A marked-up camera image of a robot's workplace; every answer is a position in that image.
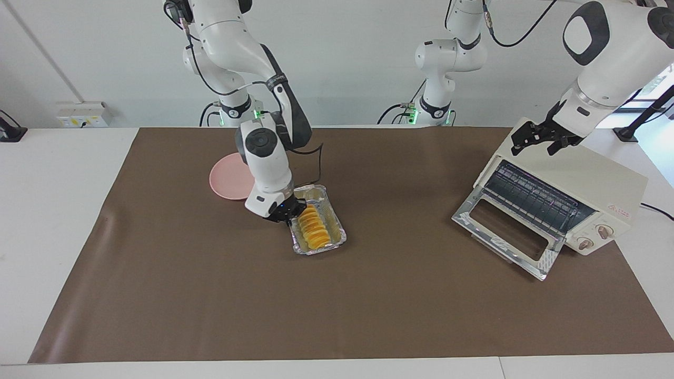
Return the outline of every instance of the white table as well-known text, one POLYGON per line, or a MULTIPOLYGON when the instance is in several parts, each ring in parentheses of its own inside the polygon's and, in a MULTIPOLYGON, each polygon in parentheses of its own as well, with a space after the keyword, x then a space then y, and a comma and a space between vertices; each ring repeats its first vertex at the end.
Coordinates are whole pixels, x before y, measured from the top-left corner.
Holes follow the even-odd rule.
MULTIPOLYGON (((0 172, 0 378, 674 378, 674 353, 25 365, 136 132, 33 129, 0 144, 0 162, 17 162, 0 172)), ((674 189, 639 145, 608 130, 584 145, 647 176, 644 202, 674 210, 674 189)), ((674 223, 641 209, 617 242, 673 335, 674 223)))

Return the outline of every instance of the pink plate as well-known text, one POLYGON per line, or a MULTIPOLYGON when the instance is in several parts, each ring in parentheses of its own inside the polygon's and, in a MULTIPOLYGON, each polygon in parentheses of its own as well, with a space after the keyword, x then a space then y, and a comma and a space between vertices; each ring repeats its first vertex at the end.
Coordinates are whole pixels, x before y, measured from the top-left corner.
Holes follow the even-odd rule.
POLYGON ((238 152, 220 159, 208 181, 213 192, 228 200, 247 199, 255 185, 255 178, 238 152))

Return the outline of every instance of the brown table mat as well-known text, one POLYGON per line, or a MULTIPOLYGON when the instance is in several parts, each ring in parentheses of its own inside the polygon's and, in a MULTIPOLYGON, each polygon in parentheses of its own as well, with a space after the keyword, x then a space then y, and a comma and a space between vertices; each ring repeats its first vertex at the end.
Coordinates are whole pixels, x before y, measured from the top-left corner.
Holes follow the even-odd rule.
POLYGON ((674 351, 614 243, 541 283, 450 220, 507 133, 315 130, 348 241, 306 257, 211 192, 233 130, 141 129, 30 363, 674 351))

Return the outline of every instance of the white wall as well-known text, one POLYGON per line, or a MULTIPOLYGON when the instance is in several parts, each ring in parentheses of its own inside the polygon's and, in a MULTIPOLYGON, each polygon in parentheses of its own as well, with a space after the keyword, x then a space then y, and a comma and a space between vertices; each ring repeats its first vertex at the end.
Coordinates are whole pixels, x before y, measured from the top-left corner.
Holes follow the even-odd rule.
MULTIPOLYGON (((5 3, 86 101, 111 108, 115 126, 195 125, 214 100, 183 67, 186 41, 162 13, 161 0, 0 0, 0 107, 28 127, 58 126, 55 103, 75 96, 5 3)), ((492 2, 498 37, 519 38, 546 6, 492 2)), ((423 80, 414 64, 417 45, 449 38, 446 7, 446 0, 255 0, 245 19, 290 77, 312 124, 367 124, 389 105, 410 100, 423 80)), ((544 117, 580 71, 561 43, 575 8, 558 3, 512 49, 497 47, 484 33, 486 66, 455 75, 457 125, 544 117)), ((251 92, 274 104, 264 88, 251 92)))

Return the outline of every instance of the aluminum foil tray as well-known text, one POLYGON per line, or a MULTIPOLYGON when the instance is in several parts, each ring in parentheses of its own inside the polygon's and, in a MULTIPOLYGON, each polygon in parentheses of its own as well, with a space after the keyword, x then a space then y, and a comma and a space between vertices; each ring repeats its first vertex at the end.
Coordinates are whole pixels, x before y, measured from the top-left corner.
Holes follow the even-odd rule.
POLYGON ((293 236, 293 250, 295 253, 312 256, 336 249, 346 242, 346 231, 344 231, 342 223, 339 222, 339 218, 337 218, 328 200, 328 193, 324 186, 317 184, 305 185, 304 187, 295 189, 295 196, 298 199, 306 199, 307 204, 313 204, 316 207, 318 215, 321 217, 330 235, 330 243, 328 245, 320 249, 311 250, 302 236, 297 219, 294 218, 290 223, 290 234, 293 236))

